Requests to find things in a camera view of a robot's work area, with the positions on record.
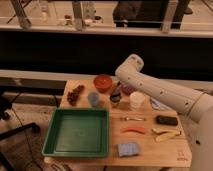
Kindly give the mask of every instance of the wooden table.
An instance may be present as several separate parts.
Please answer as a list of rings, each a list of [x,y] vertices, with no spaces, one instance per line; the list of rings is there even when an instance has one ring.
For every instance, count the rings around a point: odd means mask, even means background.
[[[72,107],[67,101],[67,93],[72,91],[78,85],[85,85],[85,90],[80,94],[79,100],[75,107],[88,108],[90,104],[87,95],[95,91],[92,80],[72,80],[68,81],[64,90],[61,105],[62,108]],[[149,97],[139,110],[131,110],[129,105],[129,96],[122,95],[121,102],[117,108],[112,108],[109,101],[109,90],[100,94],[100,107],[109,109],[110,113],[110,151],[107,158],[98,159],[76,159],[61,157],[45,157],[46,163],[63,163],[63,164],[81,164],[81,165],[106,165],[106,166],[154,166],[154,167],[190,167],[191,150],[189,148],[184,130],[179,121],[178,126],[162,126],[155,123],[155,116],[158,114],[176,116],[174,110],[153,110]],[[147,121],[121,121],[120,117],[146,117]],[[146,134],[134,132],[121,133],[120,129],[126,126],[143,126],[147,128]],[[153,127],[167,127],[182,131],[180,136],[163,142],[155,142],[156,135],[151,131]],[[139,156],[119,158],[117,144],[129,141],[137,142],[141,147]]]

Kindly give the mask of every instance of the carrot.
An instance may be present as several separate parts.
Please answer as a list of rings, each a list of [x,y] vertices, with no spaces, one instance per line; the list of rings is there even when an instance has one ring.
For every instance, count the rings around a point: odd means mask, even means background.
[[[140,127],[140,126],[129,126],[129,127],[126,127],[126,128],[122,128],[121,129],[121,132],[122,133],[125,133],[125,132],[137,132],[137,133],[140,133],[140,134],[145,134],[146,133],[146,129],[144,127]]]

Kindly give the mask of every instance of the white cup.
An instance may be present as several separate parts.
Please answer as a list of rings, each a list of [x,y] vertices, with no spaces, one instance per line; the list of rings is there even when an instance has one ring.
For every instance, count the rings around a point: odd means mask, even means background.
[[[130,107],[132,109],[139,109],[145,100],[143,93],[135,91],[130,94]]]

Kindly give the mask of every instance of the green tray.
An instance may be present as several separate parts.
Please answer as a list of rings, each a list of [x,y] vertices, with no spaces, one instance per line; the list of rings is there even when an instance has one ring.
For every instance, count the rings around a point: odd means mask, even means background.
[[[58,108],[53,113],[42,154],[52,157],[107,157],[106,109]]]

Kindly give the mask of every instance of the red grapes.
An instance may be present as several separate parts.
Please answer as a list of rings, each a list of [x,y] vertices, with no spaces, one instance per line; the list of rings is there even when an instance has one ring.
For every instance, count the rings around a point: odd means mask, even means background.
[[[74,88],[72,92],[68,92],[67,94],[67,101],[72,105],[76,105],[78,100],[79,94],[84,90],[84,85],[79,85],[78,87]]]

